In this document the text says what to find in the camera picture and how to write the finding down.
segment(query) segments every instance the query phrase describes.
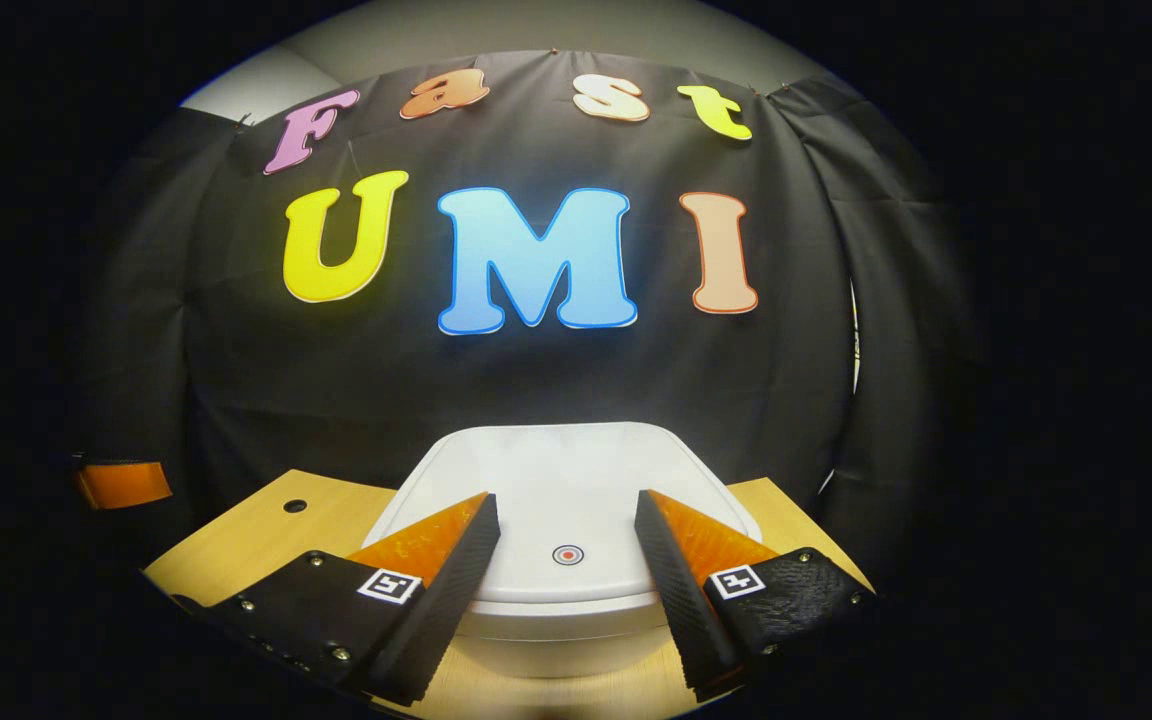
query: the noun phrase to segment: letter m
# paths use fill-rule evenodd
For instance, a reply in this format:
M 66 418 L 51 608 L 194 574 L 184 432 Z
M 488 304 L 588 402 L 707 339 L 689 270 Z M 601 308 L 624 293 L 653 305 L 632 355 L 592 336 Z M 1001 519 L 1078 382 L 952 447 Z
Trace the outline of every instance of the letter m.
M 567 272 L 567 300 L 558 319 L 568 328 L 617 328 L 639 309 L 626 296 L 621 215 L 630 202 L 612 190 L 573 190 L 543 237 L 503 190 L 472 187 L 448 192 L 439 211 L 452 218 L 452 305 L 438 316 L 448 334 L 493 333 L 505 311 L 492 302 L 492 273 L 528 326 L 540 324 L 558 279 Z

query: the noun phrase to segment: blue letter m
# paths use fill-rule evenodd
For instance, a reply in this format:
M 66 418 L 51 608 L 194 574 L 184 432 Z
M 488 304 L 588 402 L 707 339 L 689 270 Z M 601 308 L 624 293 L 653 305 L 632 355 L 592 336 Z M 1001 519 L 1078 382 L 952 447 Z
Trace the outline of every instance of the blue letter m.
M 568 293 L 558 319 L 568 328 L 617 328 L 639 314 L 626 296 L 621 270 L 621 215 L 630 209 L 621 192 L 573 190 L 544 237 L 536 237 L 507 192 L 494 187 L 448 192 L 438 209 L 452 218 L 456 234 L 452 305 L 438 316 L 444 333 L 503 327 L 505 311 L 490 296 L 493 270 L 528 327 L 540 323 L 563 270 Z

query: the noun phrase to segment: wooden table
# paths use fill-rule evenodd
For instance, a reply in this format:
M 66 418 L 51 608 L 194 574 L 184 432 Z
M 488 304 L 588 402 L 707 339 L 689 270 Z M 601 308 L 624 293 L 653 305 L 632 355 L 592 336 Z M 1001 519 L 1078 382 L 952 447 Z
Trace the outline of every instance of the wooden table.
M 763 544 L 776 552 L 816 547 L 873 589 L 842 548 L 771 480 L 728 488 L 758 521 Z M 394 492 L 291 470 L 164 553 L 145 574 L 165 593 L 215 605 L 309 550 L 348 556 L 362 546 Z M 291 500 L 305 501 L 305 510 L 286 511 L 283 506 Z M 425 700 L 411 707 L 373 703 L 392 714 L 426 720 L 681 715 L 699 706 L 682 679 L 677 650 L 668 634 L 664 638 L 657 652 L 636 665 L 584 679 L 509 679 L 483 669 L 454 641 Z

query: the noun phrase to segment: white container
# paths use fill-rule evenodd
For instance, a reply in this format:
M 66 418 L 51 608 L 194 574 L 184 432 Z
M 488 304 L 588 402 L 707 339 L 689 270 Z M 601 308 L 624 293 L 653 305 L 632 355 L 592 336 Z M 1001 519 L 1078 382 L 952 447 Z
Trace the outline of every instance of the white container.
M 609 673 L 669 642 L 634 532 L 642 488 L 756 541 L 744 509 L 680 439 L 644 423 L 465 429 L 430 448 L 364 541 L 483 491 L 500 541 L 457 629 L 457 649 L 497 673 Z

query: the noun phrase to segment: gray wall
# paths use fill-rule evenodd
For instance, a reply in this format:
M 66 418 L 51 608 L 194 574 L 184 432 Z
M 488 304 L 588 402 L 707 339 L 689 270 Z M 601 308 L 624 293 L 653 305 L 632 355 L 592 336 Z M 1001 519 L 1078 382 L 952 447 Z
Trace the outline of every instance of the gray wall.
M 381 73 L 502 50 L 630 55 L 768 92 L 819 73 L 744 20 L 696 0 L 372 0 L 236 65 L 182 103 L 249 124 Z

